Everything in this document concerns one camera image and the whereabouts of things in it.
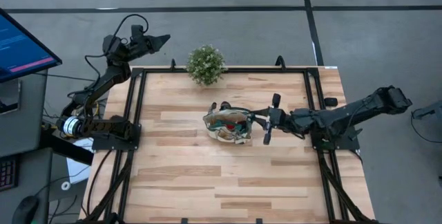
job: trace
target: wooden tabletop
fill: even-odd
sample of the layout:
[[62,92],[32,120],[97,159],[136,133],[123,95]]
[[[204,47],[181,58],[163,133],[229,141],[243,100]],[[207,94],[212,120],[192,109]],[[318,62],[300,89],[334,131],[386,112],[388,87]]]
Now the wooden tabletop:
[[[324,97],[345,96],[339,72],[319,67]],[[316,152],[309,137],[274,131],[269,146],[254,124],[246,145],[211,139],[202,116],[212,102],[263,109],[274,93],[280,108],[308,108],[305,83],[297,73],[227,73],[217,84],[200,87],[185,73],[148,74],[142,114],[142,139],[135,152],[126,213],[128,222],[179,223],[327,223],[327,211]],[[105,118],[122,115],[129,81],[109,93]],[[316,89],[311,78],[316,108]],[[133,97],[134,114],[138,84]],[[88,189],[106,151],[95,154]],[[374,218],[360,160],[337,151],[343,187],[368,217]],[[91,209],[109,187],[115,152],[108,157],[93,188]],[[333,191],[336,217],[340,218]],[[117,211],[119,192],[113,210]]]

